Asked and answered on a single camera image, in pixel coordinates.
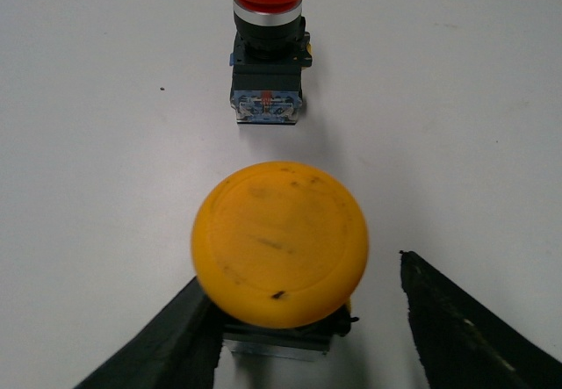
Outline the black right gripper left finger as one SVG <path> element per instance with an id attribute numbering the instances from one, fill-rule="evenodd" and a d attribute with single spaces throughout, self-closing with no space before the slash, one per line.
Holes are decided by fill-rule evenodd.
<path id="1" fill-rule="evenodd" d="M 225 314 L 193 278 L 79 388 L 212 388 Z"/>

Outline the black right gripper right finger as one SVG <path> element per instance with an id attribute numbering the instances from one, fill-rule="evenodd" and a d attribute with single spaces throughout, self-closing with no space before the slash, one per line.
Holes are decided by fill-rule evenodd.
<path id="1" fill-rule="evenodd" d="M 432 388 L 559 388 L 561 363 L 414 251 L 400 254 L 408 322 Z"/>

